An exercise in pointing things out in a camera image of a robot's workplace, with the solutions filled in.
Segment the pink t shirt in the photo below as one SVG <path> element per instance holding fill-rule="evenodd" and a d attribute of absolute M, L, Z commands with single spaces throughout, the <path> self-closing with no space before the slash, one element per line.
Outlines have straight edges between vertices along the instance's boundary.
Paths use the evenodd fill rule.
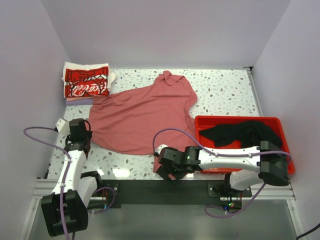
<path fill-rule="evenodd" d="M 190 108 L 197 95 L 184 76 L 164 71 L 152 85 L 95 96 L 88 121 L 92 142 L 127 155 L 150 155 L 160 145 L 184 151 L 194 142 Z"/>

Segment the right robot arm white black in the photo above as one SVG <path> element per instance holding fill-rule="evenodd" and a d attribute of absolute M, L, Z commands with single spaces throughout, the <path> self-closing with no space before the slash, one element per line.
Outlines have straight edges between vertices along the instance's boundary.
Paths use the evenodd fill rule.
<path fill-rule="evenodd" d="M 276 187 L 290 183 L 291 155 L 269 141 L 238 149 L 187 146 L 184 151 L 163 144 L 155 155 L 160 164 L 156 172 L 164 180 L 180 180 L 186 174 L 209 169 L 233 169 L 222 185 L 223 192 L 230 197 L 259 183 Z"/>

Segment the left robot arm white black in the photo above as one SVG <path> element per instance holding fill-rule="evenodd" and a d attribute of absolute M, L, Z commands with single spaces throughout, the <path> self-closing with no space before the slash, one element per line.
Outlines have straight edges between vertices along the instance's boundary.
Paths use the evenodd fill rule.
<path fill-rule="evenodd" d="M 45 225 L 51 237 L 85 230 L 90 198 L 104 190 L 98 171 L 83 172 L 91 150 L 90 123 L 83 118 L 60 119 L 56 128 L 66 136 L 63 167 L 51 194 L 41 199 Z"/>

